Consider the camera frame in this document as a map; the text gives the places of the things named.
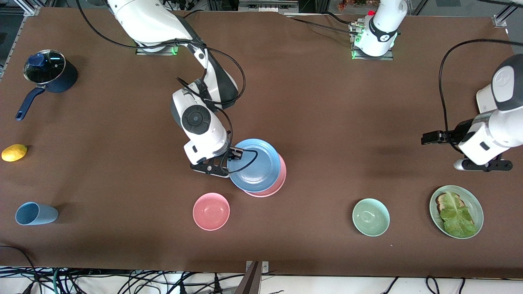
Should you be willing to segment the blue plate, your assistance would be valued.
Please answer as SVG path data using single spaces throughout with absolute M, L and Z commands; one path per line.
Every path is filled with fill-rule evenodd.
M 277 150 L 262 139 L 246 139 L 235 147 L 243 149 L 240 160 L 230 160 L 227 168 L 232 182 L 247 192 L 263 192 L 276 183 L 282 170 Z

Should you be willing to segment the pink plate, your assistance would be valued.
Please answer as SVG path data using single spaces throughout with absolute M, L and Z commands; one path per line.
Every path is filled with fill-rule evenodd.
M 248 192 L 244 191 L 247 195 L 258 197 L 258 198 L 264 198 L 274 195 L 276 192 L 278 192 L 282 186 L 284 185 L 284 182 L 286 180 L 286 164 L 284 162 L 284 159 L 280 154 L 278 154 L 279 160 L 280 160 L 280 173 L 278 175 L 278 178 L 276 182 L 267 188 L 267 190 L 264 190 L 262 192 Z

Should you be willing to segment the green plate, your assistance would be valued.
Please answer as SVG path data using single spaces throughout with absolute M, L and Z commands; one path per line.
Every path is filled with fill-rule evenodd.
M 435 226 L 441 232 L 443 232 L 447 236 L 450 236 L 448 233 L 446 233 L 443 230 L 443 222 L 439 216 L 439 212 L 437 210 L 437 205 L 436 205 L 437 196 L 439 196 L 445 192 L 457 193 L 460 196 L 460 198 L 463 200 L 465 205 L 468 207 L 469 214 L 471 214 L 472 219 L 478 229 L 478 232 L 474 235 L 474 236 L 476 236 L 481 231 L 483 224 L 484 224 L 484 214 L 483 214 L 482 206 L 479 203 L 478 199 L 471 192 L 469 192 L 465 188 L 455 186 L 455 185 L 446 185 L 446 186 L 437 188 L 437 190 L 435 190 L 433 192 L 433 195 L 430 197 L 429 214 L 430 214 L 430 217 L 433 220 L 433 223 L 435 224 Z M 465 239 L 469 239 L 469 238 L 456 238 L 456 239 L 465 240 Z

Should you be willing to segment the pink bowl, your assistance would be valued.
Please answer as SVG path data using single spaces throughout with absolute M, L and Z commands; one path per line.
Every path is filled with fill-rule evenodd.
M 192 216 L 200 229 L 215 231 L 223 227 L 228 221 L 230 205 L 224 196 L 209 192 L 196 200 Z

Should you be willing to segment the bread slice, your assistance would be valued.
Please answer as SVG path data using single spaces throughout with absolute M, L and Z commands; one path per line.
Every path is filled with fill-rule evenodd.
M 456 210 L 465 207 L 465 203 L 455 192 L 445 192 L 436 198 L 437 210 L 441 213 L 444 209 Z

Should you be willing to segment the green lettuce leaf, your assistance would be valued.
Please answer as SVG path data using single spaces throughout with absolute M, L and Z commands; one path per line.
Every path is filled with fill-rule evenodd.
M 446 208 L 439 216 L 443 222 L 443 230 L 450 236 L 470 238 L 478 232 L 467 206 L 456 210 Z

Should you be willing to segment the green bowl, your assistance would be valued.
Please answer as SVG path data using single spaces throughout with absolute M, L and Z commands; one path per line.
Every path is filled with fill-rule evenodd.
M 353 208 L 352 222 L 364 236 L 372 238 L 383 235 L 390 226 L 387 207 L 373 198 L 361 199 Z

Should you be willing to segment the brown table cover cloth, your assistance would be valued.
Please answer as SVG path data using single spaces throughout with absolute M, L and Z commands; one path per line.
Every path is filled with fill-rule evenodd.
M 409 17 L 392 61 L 352 60 L 348 38 L 278 13 L 198 12 L 189 24 L 245 71 L 243 96 L 228 110 L 234 141 L 260 138 L 282 155 L 287 177 L 256 198 L 229 179 L 190 169 L 188 141 L 170 97 L 203 69 L 186 49 L 137 56 L 97 36 L 73 8 L 42 8 L 27 19 L 0 81 L 0 245 L 41 267 L 244 272 L 269 261 L 277 275 L 523 278 L 523 147 L 504 153 L 509 172 L 457 171 L 450 146 L 421 135 L 443 127 L 440 62 L 452 46 L 506 38 L 490 18 Z M 77 69 L 67 91 L 38 95 L 29 56 L 61 52 Z M 429 200 L 442 186 L 471 192 L 484 224 L 473 238 L 447 236 Z M 192 210 L 209 192 L 230 205 L 226 224 L 200 229 Z M 352 211 L 381 201 L 390 226 L 360 233 Z M 19 225 L 27 202 L 58 219 Z

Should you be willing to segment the dark blue pot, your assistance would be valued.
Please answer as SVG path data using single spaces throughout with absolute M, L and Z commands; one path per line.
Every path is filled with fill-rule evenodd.
M 70 89 L 75 82 L 77 81 L 78 73 L 76 67 L 66 59 L 66 64 L 63 72 L 60 76 L 58 76 L 56 79 L 47 82 L 45 84 L 35 84 L 35 88 L 28 92 L 26 95 L 24 101 L 22 102 L 15 119 L 17 121 L 21 121 L 26 117 L 26 114 L 28 113 L 34 99 L 38 96 L 44 93 L 45 91 L 51 92 L 51 93 L 61 93 L 64 91 L 67 91 Z

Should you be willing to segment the orange flowers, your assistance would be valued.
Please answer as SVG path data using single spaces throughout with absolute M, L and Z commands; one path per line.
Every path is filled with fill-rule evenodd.
M 338 11 L 345 11 L 347 7 L 360 7 L 365 6 L 367 0 L 340 0 L 337 4 Z

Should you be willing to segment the blue cup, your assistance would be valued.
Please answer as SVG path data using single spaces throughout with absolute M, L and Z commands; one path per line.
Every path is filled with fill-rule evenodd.
M 15 221 L 19 225 L 45 225 L 58 219 L 59 212 L 50 205 L 36 202 L 23 203 L 16 211 Z

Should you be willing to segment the glass pot lid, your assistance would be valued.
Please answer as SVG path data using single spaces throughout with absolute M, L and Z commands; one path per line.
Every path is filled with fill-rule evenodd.
M 45 84 L 61 75 L 66 59 L 56 50 L 42 50 L 28 57 L 24 65 L 25 78 L 36 84 Z

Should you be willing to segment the yellow lemon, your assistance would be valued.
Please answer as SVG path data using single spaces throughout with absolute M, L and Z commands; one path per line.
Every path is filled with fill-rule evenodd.
M 6 162 L 15 162 L 22 159 L 28 152 L 28 146 L 22 144 L 15 144 L 6 147 L 2 153 L 1 158 Z

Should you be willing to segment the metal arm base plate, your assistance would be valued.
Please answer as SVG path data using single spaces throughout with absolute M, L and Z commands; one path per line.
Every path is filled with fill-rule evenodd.
M 351 35 L 351 57 L 353 60 L 392 61 L 392 41 L 381 42 L 371 31 L 366 30 L 366 23 L 352 22 L 349 26 Z
M 136 55 L 142 55 L 142 56 L 173 56 L 177 55 L 178 53 L 178 46 L 163 46 L 158 48 L 145 48 L 148 45 L 152 44 L 142 44 L 140 42 L 136 42 L 136 46 L 139 48 L 136 49 Z

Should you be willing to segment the aluminium frame bar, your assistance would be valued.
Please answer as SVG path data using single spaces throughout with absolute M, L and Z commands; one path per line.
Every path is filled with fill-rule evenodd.
M 298 0 L 238 0 L 240 12 L 299 13 Z

